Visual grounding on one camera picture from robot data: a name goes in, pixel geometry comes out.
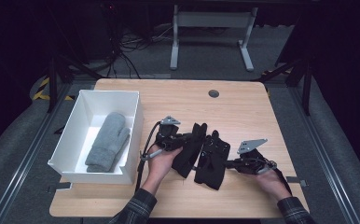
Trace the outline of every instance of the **plaid sleeve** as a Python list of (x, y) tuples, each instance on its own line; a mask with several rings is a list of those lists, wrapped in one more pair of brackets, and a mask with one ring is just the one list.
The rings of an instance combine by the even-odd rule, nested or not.
[(310, 224), (315, 223), (308, 211), (305, 210), (302, 203), (297, 197), (290, 197), (282, 199), (278, 202), (278, 207), (282, 212), (286, 224), (300, 223)]
[(110, 220), (111, 224), (147, 223), (157, 199), (145, 189), (138, 189), (125, 207)]

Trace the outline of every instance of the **person's hand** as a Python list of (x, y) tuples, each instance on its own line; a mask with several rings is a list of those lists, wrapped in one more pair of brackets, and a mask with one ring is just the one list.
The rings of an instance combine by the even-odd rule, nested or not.
[[(159, 150), (157, 145), (153, 145), (148, 153), (153, 153)], [(142, 189), (147, 190), (153, 195), (156, 194), (159, 184), (169, 171), (171, 170), (174, 158), (183, 150), (182, 147), (173, 151), (162, 151), (156, 157), (148, 161), (148, 177), (142, 186)]]
[(279, 176), (277, 176), (273, 170), (268, 170), (261, 175), (243, 175), (253, 178), (264, 191), (266, 191), (278, 202), (281, 199), (292, 196), (285, 188)]

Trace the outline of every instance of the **metal bracket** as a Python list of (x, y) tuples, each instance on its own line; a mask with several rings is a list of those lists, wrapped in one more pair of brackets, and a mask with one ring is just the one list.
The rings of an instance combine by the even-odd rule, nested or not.
[(309, 186), (309, 184), (306, 180), (300, 180), (296, 176), (286, 176), (285, 179), (287, 180), (287, 183), (298, 183), (303, 188)]
[(180, 124), (180, 121), (174, 119), (171, 116), (167, 116), (165, 119), (160, 121), (160, 124), (162, 125)]
[(159, 149), (151, 154), (147, 154), (147, 155), (142, 155), (142, 153), (140, 153), (140, 160), (142, 161), (148, 161), (156, 156), (158, 156), (160, 153), (162, 153), (163, 149)]
[(239, 149), (238, 149), (238, 154), (243, 154), (243, 153), (249, 152), (249, 151), (261, 146), (262, 144), (266, 143), (267, 141), (268, 141), (268, 139), (266, 139), (266, 138), (250, 140), (250, 141), (242, 141), (241, 145), (239, 146)]
[(47, 193), (55, 193), (57, 190), (71, 189), (72, 186), (73, 184), (70, 182), (62, 182), (54, 185), (49, 185), (47, 189)]

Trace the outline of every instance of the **white box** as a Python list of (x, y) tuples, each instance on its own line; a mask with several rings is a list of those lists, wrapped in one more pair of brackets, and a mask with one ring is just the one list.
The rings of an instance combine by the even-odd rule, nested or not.
[[(111, 112), (125, 117), (130, 137), (109, 173), (87, 173), (85, 160)], [(131, 185), (136, 175), (143, 121), (138, 91), (82, 90), (48, 165), (72, 183)]]

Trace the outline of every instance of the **gray glove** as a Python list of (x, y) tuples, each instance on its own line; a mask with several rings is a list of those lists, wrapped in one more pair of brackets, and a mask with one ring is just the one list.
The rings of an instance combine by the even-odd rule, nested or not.
[(110, 170), (130, 133), (130, 129), (124, 126), (123, 115), (117, 112), (107, 115), (85, 160), (88, 173), (106, 173)]

